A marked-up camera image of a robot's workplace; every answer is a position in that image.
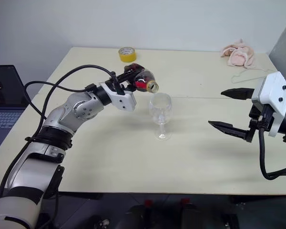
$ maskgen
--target yellow tape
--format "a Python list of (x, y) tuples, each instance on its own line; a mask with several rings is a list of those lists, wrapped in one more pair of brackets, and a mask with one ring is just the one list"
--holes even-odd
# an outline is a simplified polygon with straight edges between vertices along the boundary
[(124, 47), (119, 50), (120, 59), (123, 62), (133, 62), (137, 59), (135, 50), (132, 47)]

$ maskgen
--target pink cloth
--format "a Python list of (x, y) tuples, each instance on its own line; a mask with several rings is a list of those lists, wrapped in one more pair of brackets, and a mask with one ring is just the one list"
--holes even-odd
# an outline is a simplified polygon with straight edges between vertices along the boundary
[(229, 66), (244, 66), (245, 68), (254, 68), (254, 50), (247, 46), (242, 39), (234, 44), (224, 47), (220, 51), (221, 57), (230, 56), (228, 60)]

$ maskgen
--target black cable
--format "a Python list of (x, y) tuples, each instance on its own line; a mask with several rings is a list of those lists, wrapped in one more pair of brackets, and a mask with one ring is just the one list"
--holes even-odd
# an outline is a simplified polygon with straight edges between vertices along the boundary
[(38, 124), (38, 127), (37, 127), (37, 130), (35, 131), (35, 133), (33, 134), (32, 138), (28, 140), (28, 142), (24, 145), (24, 147), (21, 149), (21, 151), (16, 155), (16, 157), (14, 158), (14, 160), (11, 162), (11, 164), (9, 165), (9, 167), (7, 168), (4, 176), (3, 176), (3, 179), (0, 183), (0, 198), (3, 196), (3, 192), (4, 192), (4, 187), (5, 187), (5, 184), (6, 184), (6, 181), (9, 177), (9, 174), (11, 172), (11, 170), (13, 169), (14, 165), (16, 164), (16, 162), (19, 160), (19, 158), (22, 156), (23, 152), (26, 150), (26, 148), (28, 147), (29, 143), (32, 142), (33, 138), (37, 136), (37, 134), (39, 133), (39, 131), (41, 130), (41, 127), (42, 127), (42, 124), (43, 124), (43, 117), (45, 116), (45, 112), (46, 112), (46, 109), (47, 109), (47, 105), (48, 105), (48, 102), (49, 102), (49, 99), (53, 93), (53, 91), (55, 90), (56, 87), (58, 87), (58, 85), (64, 80), (66, 79), (68, 76), (70, 76), (71, 74), (81, 70), (81, 69), (84, 69), (84, 68), (96, 68), (96, 69), (99, 69), (99, 70), (102, 70), (106, 73), (108, 73), (110, 75), (111, 78), (113, 78), (113, 75), (110, 71), (108, 71), (107, 69), (103, 68), (103, 67), (100, 67), (98, 65), (92, 65), (92, 64), (87, 64), (87, 65), (82, 65), (82, 66), (79, 66), (77, 68), (74, 68), (72, 69), (71, 71), (67, 72), (62, 78), (60, 78), (54, 85), (53, 87), (50, 89), (50, 91), (48, 92), (47, 94), (47, 97), (43, 103), (43, 107), (42, 107), (42, 112), (41, 112), (41, 117), (40, 117), (40, 121), (39, 121), (39, 124)]
[(59, 205), (59, 193), (58, 190), (56, 191), (56, 195), (55, 195), (55, 210), (54, 210), (54, 214), (52, 216), (51, 219), (49, 219), (47, 222), (45, 222), (41, 227), (39, 227), (38, 229), (44, 229), (46, 228), (46, 226), (48, 226), (51, 222), (53, 222), (57, 216), (58, 213), (58, 205)]
[(267, 180), (274, 180), (279, 176), (286, 176), (286, 168), (267, 173), (265, 168), (265, 139), (264, 139), (264, 128), (259, 128), (258, 130), (258, 138), (259, 138), (259, 164), (262, 171), (263, 176)]
[[(54, 86), (53, 83), (50, 83), (50, 82), (46, 82), (46, 81), (31, 81), (31, 82), (28, 82), (27, 84), (24, 85), (23, 89), (24, 89), (24, 95), (28, 101), (28, 103), (31, 105), (31, 107), (39, 114), (43, 117), (43, 119), (47, 119), (46, 116), (42, 115), (41, 111), (32, 103), (30, 97), (29, 97), (29, 94), (27, 92), (27, 88), (28, 86), (32, 85), (32, 84), (35, 84), (35, 83), (42, 83), (42, 84), (47, 84), (47, 85), (52, 85)], [(62, 86), (57, 86), (58, 88), (60, 89), (63, 89), (65, 91), (68, 91), (68, 92), (86, 92), (87, 89), (83, 89), (83, 90), (73, 90), (73, 89), (69, 89), (69, 88), (65, 88), (65, 87), (62, 87)]]

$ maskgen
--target robotic arm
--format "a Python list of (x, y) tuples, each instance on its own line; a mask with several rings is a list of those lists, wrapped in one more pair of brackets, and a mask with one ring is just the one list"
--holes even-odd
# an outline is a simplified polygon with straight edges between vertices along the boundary
[(110, 103), (120, 110), (133, 111), (136, 105), (133, 92), (155, 93), (158, 84), (150, 71), (134, 63), (126, 66), (123, 74), (98, 87), (90, 84), (86, 89), (71, 94), (63, 105), (51, 111), (13, 167), (7, 182), (8, 193), (0, 198), (0, 229), (34, 228), (42, 199), (58, 190), (64, 172), (59, 164), (72, 146), (71, 138), (78, 128)]
[(286, 142), (286, 80), (282, 74), (280, 72), (269, 74), (255, 89), (229, 89), (221, 94), (233, 99), (252, 100), (253, 105), (249, 113), (250, 129), (234, 128), (232, 124), (223, 122), (209, 121), (209, 123), (219, 131), (247, 142), (252, 142), (254, 133), (258, 130), (260, 167), (263, 176), (268, 180), (286, 176), (286, 168), (271, 173), (266, 173), (265, 169), (264, 131), (269, 132), (271, 137), (275, 137), (277, 133), (284, 134), (283, 142)]

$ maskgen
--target table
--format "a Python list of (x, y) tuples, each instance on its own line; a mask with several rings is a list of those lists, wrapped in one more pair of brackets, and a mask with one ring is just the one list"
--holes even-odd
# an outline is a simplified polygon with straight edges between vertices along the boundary
[[(161, 91), (172, 96), (174, 118), (168, 124), (172, 137), (161, 142), (153, 135), (156, 124), (151, 122), (147, 110), (151, 94), (135, 92), (137, 107), (131, 113), (110, 104), (74, 136), (73, 147), (62, 163), (65, 172), (60, 191), (286, 194), (286, 177), (268, 181), (261, 175), (257, 134), (250, 144), (224, 135), (207, 123), (223, 121), (247, 129), (251, 101), (220, 95), (228, 88), (254, 88), (254, 80), (231, 83), (231, 75), (243, 68), (227, 67), (224, 58), (212, 52), (138, 50), (137, 53), (136, 62), (149, 68)], [(263, 68), (275, 70), (265, 54), (257, 55), (257, 59)], [(88, 63), (117, 73), (125, 65), (118, 59), (117, 49), (72, 48), (49, 81), (54, 82), (68, 70)], [(261, 77), (262, 73), (265, 74), (252, 70), (250, 77)], [(83, 70), (67, 79), (63, 86), (81, 88), (107, 78), (97, 70)], [(47, 91), (48, 87), (43, 87), (33, 99), (39, 107)], [(64, 103), (69, 94), (57, 90), (48, 112)], [(28, 107), (1, 145), (0, 180), (25, 144), (24, 137), (34, 132), (38, 119)], [(286, 167), (286, 143), (282, 142), (282, 136), (266, 136), (265, 141), (267, 170)]]

